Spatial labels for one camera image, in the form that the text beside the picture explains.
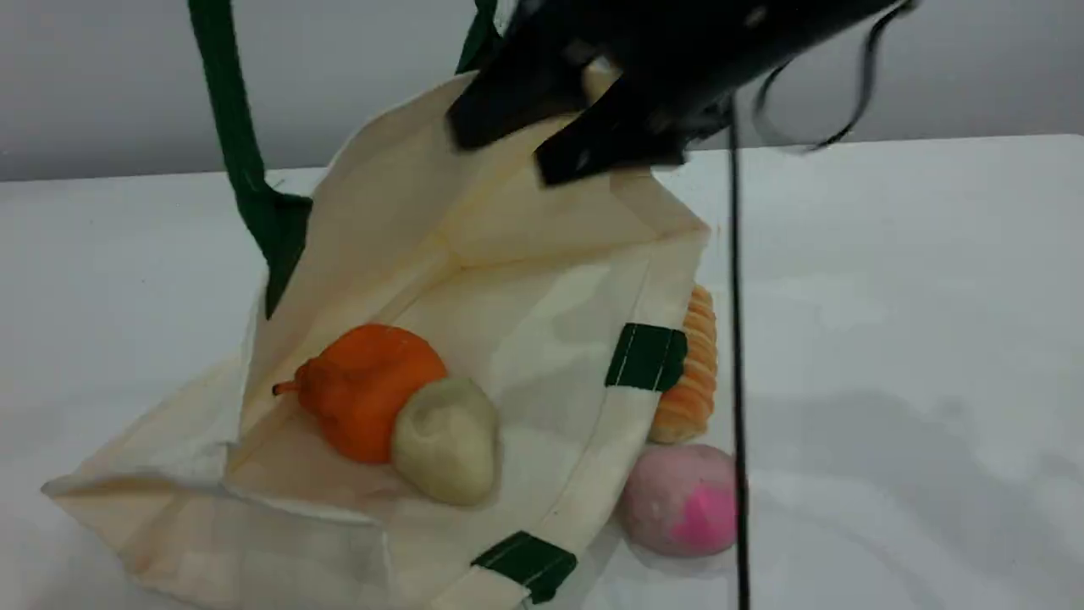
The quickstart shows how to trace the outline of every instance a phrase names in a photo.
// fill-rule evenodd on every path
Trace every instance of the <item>gray wall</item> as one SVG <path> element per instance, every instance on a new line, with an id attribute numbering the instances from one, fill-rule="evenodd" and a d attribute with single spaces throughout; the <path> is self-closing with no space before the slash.
<path id="1" fill-rule="evenodd" d="M 220 167 L 185 7 L 0 0 L 0 179 Z M 323 165 L 360 121 L 450 75 L 473 15 L 472 0 L 234 8 L 271 167 Z M 854 138 L 1084 133 L 1082 31 L 1084 0 L 926 0 L 888 34 Z M 777 124 L 812 137 L 842 122 L 860 41 L 850 33 L 797 62 L 775 93 Z"/>

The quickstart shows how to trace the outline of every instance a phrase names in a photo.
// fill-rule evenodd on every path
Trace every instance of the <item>black cable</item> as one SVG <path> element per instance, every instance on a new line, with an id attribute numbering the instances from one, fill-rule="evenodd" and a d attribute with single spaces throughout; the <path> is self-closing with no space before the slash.
<path id="1" fill-rule="evenodd" d="M 779 67 L 772 70 L 761 83 L 760 90 L 757 91 L 757 98 L 753 100 L 752 105 L 752 122 L 757 132 L 761 135 L 764 142 L 772 146 L 802 146 L 802 152 L 816 152 L 826 148 L 847 137 L 851 130 L 859 124 L 862 116 L 866 114 L 869 108 L 869 102 L 874 96 L 874 88 L 877 85 L 877 56 L 880 52 L 881 38 L 885 36 L 885 31 L 888 26 L 895 21 L 898 17 L 911 13 L 918 7 L 918 0 L 904 0 L 898 4 L 894 9 L 885 14 L 881 18 L 877 20 L 877 23 L 869 28 L 869 34 L 866 35 L 866 40 L 863 43 L 862 49 L 862 61 L 859 66 L 859 101 L 854 106 L 854 111 L 851 113 L 850 120 L 842 129 L 837 131 L 831 137 L 822 140 L 815 144 L 802 145 L 797 140 L 782 133 L 778 129 L 772 125 L 772 121 L 767 119 L 767 93 L 775 85 L 776 79 L 783 74 L 783 70 L 787 69 L 790 63 L 793 61 L 787 60 L 786 63 Z"/>
<path id="2" fill-rule="evenodd" d="M 730 120 L 730 258 L 731 258 L 731 385 L 734 392 L 734 488 L 737 503 L 738 610 L 749 610 L 752 590 L 749 580 L 749 480 L 746 476 L 745 343 L 741 336 L 741 166 L 737 102 L 732 96 L 726 108 Z"/>

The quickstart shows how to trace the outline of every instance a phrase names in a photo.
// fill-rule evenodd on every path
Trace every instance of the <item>beige dough ball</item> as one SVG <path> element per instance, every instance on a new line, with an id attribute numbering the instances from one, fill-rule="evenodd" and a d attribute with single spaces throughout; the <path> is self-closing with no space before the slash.
<path id="1" fill-rule="evenodd" d="M 427 496 L 474 506 L 496 479 L 496 408 L 473 381 L 435 381 L 399 413 L 391 464 Z"/>

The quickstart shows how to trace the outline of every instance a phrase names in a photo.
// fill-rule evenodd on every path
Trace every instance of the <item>plastic toy food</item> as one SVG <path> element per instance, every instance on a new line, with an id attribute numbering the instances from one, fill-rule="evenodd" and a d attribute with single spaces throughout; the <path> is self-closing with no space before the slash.
<path id="1" fill-rule="evenodd" d="M 344 456 L 386 464 L 396 417 L 422 387 L 448 377 L 440 356 L 416 335 L 384 325 L 358 327 L 301 365 L 278 397 L 297 392 L 327 442 Z"/>
<path id="2" fill-rule="evenodd" d="M 734 465 L 707 445 L 649 447 L 617 508 L 629 538 L 659 555 L 705 557 L 737 536 Z"/>
<path id="3" fill-rule="evenodd" d="M 429 497 L 474 506 L 496 479 L 496 408 L 473 381 L 443 379 L 399 413 L 391 464 Z"/>
<path id="4" fill-rule="evenodd" d="M 683 443 L 708 431 L 708 418 L 715 411 L 715 376 L 719 352 L 715 348 L 715 312 L 711 293 L 702 285 L 693 288 L 685 314 L 688 355 L 685 373 L 676 386 L 659 399 L 648 439 L 655 443 Z"/>

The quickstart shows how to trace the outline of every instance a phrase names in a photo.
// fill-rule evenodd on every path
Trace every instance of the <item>green bag handle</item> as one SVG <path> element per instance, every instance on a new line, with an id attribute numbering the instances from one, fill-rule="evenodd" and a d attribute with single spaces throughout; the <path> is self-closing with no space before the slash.
<path id="1" fill-rule="evenodd" d="M 493 25 L 496 0 L 475 0 L 478 13 L 467 31 L 455 73 L 476 69 L 501 37 Z M 270 320 L 305 250 L 312 199 L 281 193 L 267 182 L 241 70 L 230 0 L 189 0 L 215 129 L 241 218 L 268 264 L 263 315 Z"/>
<path id="2" fill-rule="evenodd" d="M 463 74 L 472 69 L 478 69 L 496 50 L 501 41 L 501 35 L 493 25 L 496 16 L 496 0 L 475 0 L 475 8 L 478 12 L 470 22 L 470 29 L 467 30 L 467 38 L 463 41 L 463 51 L 460 53 L 460 63 L 455 66 L 455 74 Z"/>

